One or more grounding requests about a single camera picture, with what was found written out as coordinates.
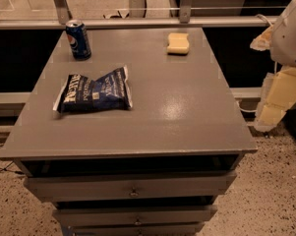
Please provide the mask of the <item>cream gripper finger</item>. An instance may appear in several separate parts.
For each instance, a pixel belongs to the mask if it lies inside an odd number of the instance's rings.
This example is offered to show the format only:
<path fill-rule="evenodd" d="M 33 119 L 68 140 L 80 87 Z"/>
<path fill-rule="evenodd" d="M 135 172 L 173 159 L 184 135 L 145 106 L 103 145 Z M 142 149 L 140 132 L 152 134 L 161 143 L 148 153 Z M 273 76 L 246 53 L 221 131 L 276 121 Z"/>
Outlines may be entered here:
<path fill-rule="evenodd" d="M 259 132 L 269 132 L 295 104 L 296 67 L 283 66 L 278 73 L 269 74 L 264 80 L 254 128 Z"/>
<path fill-rule="evenodd" d="M 266 51 L 270 49 L 271 35 L 273 26 L 269 26 L 260 35 L 253 39 L 250 48 L 257 51 Z"/>

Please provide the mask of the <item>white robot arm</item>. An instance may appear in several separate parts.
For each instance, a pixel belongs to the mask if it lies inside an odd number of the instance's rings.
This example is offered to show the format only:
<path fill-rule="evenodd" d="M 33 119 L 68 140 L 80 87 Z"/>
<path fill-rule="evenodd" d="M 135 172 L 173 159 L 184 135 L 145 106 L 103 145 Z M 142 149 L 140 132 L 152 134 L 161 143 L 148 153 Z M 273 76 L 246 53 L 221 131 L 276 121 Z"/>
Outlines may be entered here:
<path fill-rule="evenodd" d="M 296 104 L 296 0 L 292 0 L 274 24 L 253 39 L 250 48 L 268 50 L 279 72 L 267 74 L 254 128 L 268 132 L 275 128 L 286 112 Z"/>

